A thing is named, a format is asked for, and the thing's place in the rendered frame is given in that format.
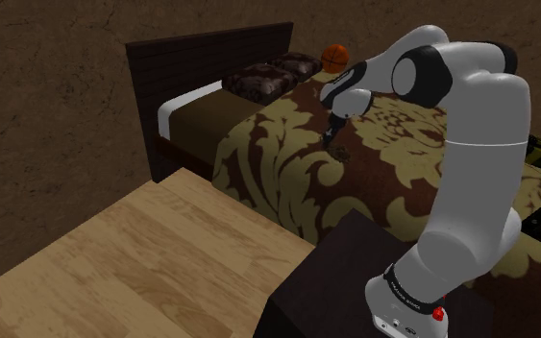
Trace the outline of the orange basketball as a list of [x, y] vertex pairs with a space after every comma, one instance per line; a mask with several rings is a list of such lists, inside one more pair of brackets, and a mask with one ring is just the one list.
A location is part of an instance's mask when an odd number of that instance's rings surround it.
[[327, 47], [321, 56], [323, 70], [327, 73], [337, 74], [342, 72], [349, 62], [347, 49], [340, 44]]

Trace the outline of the small brown lumpy object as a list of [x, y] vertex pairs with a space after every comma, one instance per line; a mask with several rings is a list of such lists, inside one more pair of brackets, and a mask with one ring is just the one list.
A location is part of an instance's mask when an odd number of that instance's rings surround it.
[[326, 151], [332, 158], [341, 163], [350, 162], [351, 155], [349, 154], [347, 148], [343, 145], [330, 145]]

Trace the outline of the dark brown pillow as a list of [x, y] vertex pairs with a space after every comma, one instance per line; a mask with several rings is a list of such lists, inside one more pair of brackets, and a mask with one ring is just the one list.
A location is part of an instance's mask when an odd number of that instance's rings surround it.
[[263, 106], [278, 100], [297, 84], [292, 73], [265, 63], [253, 64], [221, 80], [223, 89]]
[[298, 80], [304, 83], [322, 70], [323, 64], [320, 60], [302, 53], [289, 52], [270, 60], [268, 64], [277, 66], [290, 72]]

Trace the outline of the bed with patterned brown cover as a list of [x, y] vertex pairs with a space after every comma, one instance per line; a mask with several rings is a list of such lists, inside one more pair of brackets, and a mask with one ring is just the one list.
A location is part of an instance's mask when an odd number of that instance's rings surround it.
[[[330, 145], [322, 70], [263, 106], [221, 80], [289, 53], [291, 23], [131, 42], [126, 47], [154, 181], [186, 168], [314, 250], [355, 209], [413, 247], [429, 220], [445, 152], [447, 113], [377, 93]], [[541, 168], [525, 163], [513, 208], [521, 231], [486, 274], [461, 286], [493, 307], [495, 338], [541, 338], [541, 242], [522, 221], [541, 206]]]

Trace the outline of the dark robot stand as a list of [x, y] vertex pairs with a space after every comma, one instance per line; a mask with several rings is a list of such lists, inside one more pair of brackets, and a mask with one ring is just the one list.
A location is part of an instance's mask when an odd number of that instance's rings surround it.
[[353, 209], [271, 294], [253, 338], [495, 338], [493, 307]]

